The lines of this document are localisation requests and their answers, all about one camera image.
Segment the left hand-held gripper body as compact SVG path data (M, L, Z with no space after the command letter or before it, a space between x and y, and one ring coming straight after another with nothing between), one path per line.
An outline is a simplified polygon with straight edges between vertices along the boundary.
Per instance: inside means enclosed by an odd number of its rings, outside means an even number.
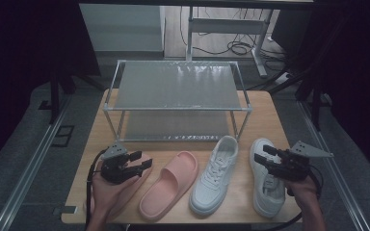
M115 142L102 154L101 176L108 182L119 185L133 176L128 169L130 155L127 149Z

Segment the pink slipper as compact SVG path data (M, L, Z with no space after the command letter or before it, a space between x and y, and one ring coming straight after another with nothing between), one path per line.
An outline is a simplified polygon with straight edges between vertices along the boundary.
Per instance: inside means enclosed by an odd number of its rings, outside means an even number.
M143 154L141 159L133 161L133 162L145 161L148 159L151 159L151 158L148 155ZM152 169L148 174L145 174L142 177L140 177L140 179L136 183L134 183L132 186L127 188L125 191L123 191L119 195L119 201L114 205L113 209L110 212L110 215L108 218L109 221L114 220L120 213L123 212L127 203L131 200L131 198L134 196L137 190L145 182L145 180L147 179L147 177L149 176L151 172L152 172ZM93 187L89 186L89 191L87 192L87 199L84 202L84 211L87 217L89 217L93 213L93 210L94 210L94 199L92 196L92 192L93 192Z
M188 151L177 153L161 170L158 179L147 190L139 204L143 218L161 219L194 184L198 160Z

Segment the white sneaker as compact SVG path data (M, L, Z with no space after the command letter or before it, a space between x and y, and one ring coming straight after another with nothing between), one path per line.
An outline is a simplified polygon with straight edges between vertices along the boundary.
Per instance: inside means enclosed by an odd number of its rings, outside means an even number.
M238 142L231 136L223 136L218 141L192 190L189 205L194 213L210 216L221 206L236 165L238 151Z
M250 165L254 177L253 208L259 215L273 218L284 204L285 187L281 179L270 174L267 168L254 159L255 155L258 155L276 164L281 163L279 156L271 155L263 150L265 145L274 146L267 139L257 139L251 146Z

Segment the metal-framed shoe rack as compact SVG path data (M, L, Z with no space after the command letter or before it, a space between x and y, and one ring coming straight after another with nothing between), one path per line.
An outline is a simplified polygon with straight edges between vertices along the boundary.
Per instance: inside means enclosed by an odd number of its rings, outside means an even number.
M252 107L236 62L119 61L103 112L117 141L239 139Z

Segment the person's left hand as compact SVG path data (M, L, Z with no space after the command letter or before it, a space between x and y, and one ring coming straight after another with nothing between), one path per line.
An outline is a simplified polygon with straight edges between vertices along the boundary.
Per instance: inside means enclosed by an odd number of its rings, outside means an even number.
M94 212L96 214L99 212L109 213L119 201L119 195L139 179L139 176L134 176L119 185L114 185L106 181L100 174L96 174L92 180Z

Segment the person's right hand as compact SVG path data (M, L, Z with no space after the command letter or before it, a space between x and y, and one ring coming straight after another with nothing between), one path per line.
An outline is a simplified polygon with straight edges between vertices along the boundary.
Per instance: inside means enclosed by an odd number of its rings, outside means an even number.
M294 194L300 208L310 207L317 202L316 186L309 176L303 181L286 181L285 186Z

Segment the black stand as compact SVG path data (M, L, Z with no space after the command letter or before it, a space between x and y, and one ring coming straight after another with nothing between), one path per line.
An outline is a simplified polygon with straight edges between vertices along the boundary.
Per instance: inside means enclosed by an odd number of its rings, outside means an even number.
M272 85L276 79L279 79L281 75L286 72L288 68L289 66L287 65L274 77L269 77L266 68L263 65L259 65L257 67L259 77L265 79L265 82L263 82L261 86L265 91L273 95L299 83L300 85L295 92L295 97L298 101L305 101L309 96L312 96L310 104L310 121L315 128L319 130L319 113L322 106L321 84L319 83L321 77L315 72L314 67L311 66L306 70L293 75L281 84L268 88L268 85Z
M81 73L75 75L69 74L64 70L54 70L50 74L50 100L42 101L40 103L40 110L49 110L51 117L49 120L50 124L53 124L55 120L60 116L61 103L59 89L62 89L66 95L74 94L76 91L76 85L72 79L75 76L83 82L89 84L97 90L105 91L106 87L98 82L95 76L89 76Z

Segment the white power strip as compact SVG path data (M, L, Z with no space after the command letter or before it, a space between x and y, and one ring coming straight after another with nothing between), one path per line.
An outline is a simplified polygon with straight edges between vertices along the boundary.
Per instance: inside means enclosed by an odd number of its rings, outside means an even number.
M279 85L279 84L282 84L282 83L284 83L285 81L287 81L287 80L289 80L290 78L292 78L292 75L291 74L289 74L289 73L287 73L287 72L285 72L285 73L283 73L280 77L278 77L277 79L276 79L276 83Z

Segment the dark box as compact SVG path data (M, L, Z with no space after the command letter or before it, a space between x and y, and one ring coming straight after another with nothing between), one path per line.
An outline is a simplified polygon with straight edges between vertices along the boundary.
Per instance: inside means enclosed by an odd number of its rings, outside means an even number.
M302 43L302 16L300 11L281 10L272 33L272 39L288 56L297 55Z

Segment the dark curtain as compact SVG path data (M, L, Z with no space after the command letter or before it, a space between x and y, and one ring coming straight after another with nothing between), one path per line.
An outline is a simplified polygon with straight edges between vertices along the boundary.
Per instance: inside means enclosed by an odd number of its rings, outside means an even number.
M36 87L99 73L80 0L0 0L0 150Z
M322 13L329 26L348 18L324 61L324 91L333 115L370 161L370 0L347 0Z

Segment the grey cabinet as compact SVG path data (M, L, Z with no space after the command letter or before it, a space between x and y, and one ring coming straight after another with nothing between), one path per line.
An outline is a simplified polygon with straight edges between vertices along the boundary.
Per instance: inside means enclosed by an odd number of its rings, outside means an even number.
M160 6L80 4L96 52L163 52L165 9Z

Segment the aluminium floor rail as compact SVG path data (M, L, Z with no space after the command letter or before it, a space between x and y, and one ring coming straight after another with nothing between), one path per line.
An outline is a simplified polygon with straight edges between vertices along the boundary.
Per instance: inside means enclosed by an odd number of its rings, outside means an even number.
M330 149L323 135L316 129L315 125L312 123L310 117L310 109L305 105L304 102L301 101L297 102L297 106L304 117L306 126L315 142L315 146L323 151L329 152ZM325 163L328 173L330 174L330 178L334 183L356 230L370 231L370 225L368 224L363 211L359 207L356 198L351 192L334 158L324 158L323 162Z
M0 213L0 231L9 231L14 218L16 217L25 196L27 195L32 183L40 169L40 166L51 146L61 123L63 122L66 110L71 102L72 96L65 96L60 104L58 116L46 129L43 138L30 158L26 168L23 170L19 180L11 192L5 206Z

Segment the black floor bracket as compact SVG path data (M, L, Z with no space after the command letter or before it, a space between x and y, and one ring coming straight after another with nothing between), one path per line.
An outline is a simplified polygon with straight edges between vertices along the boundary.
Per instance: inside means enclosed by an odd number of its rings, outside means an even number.
M52 147L68 147L74 130L74 125L61 125L53 139Z

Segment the metal table bracket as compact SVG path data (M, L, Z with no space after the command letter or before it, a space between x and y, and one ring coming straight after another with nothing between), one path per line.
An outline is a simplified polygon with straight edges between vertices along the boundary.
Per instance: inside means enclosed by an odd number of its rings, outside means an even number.
M76 206L64 206L64 207L56 207L53 210L54 216L60 216L62 214L75 214L77 211Z

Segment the white desk frame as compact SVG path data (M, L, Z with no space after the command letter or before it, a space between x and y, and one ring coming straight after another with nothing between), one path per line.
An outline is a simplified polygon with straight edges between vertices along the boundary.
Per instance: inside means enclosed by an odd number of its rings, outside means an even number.
M266 38L268 28L273 15L273 10L264 10L264 18L260 19L211 19L194 17L193 7L189 9L186 60L193 58L192 38L194 33L213 34L243 34L258 36L258 40L251 49L251 54L261 78L267 78L268 74L264 62L260 57L260 51Z

